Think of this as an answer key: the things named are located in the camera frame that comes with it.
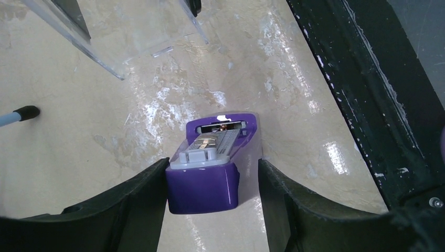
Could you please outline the light blue music stand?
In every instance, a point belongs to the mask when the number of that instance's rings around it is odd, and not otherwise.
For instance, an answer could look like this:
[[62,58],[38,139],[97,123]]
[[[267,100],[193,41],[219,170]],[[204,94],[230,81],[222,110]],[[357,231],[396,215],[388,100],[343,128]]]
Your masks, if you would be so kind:
[[40,109],[36,106],[24,106],[14,110],[11,113],[1,116],[1,127],[15,123],[30,120],[40,115]]

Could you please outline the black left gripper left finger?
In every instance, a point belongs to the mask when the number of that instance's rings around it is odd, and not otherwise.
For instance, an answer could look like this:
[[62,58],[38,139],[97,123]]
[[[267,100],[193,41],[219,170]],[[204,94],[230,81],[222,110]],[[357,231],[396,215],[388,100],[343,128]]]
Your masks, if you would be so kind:
[[57,215],[1,218],[1,251],[156,251],[167,200],[161,159]]

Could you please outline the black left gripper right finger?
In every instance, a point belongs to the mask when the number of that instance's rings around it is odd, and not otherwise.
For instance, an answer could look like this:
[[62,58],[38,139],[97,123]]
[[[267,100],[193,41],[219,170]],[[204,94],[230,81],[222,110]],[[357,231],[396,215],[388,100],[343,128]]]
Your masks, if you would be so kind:
[[402,207],[383,214],[325,198],[258,162],[270,251],[444,251],[444,210]]

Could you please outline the clear plastic metronome cover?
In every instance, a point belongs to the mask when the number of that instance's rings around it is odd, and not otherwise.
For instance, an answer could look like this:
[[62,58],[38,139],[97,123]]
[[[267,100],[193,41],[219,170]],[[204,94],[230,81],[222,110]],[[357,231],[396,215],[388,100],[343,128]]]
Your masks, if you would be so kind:
[[78,50],[123,80],[141,55],[157,58],[191,34],[209,41],[197,20],[201,1],[24,1]]

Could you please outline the purple metronome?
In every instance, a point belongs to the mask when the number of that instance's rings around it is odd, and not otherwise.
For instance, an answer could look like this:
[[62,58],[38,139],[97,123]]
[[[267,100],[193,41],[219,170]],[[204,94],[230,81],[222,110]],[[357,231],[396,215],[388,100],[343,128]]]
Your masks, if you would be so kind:
[[188,122],[165,171],[169,211],[221,212],[257,197],[262,156],[257,113],[222,112]]

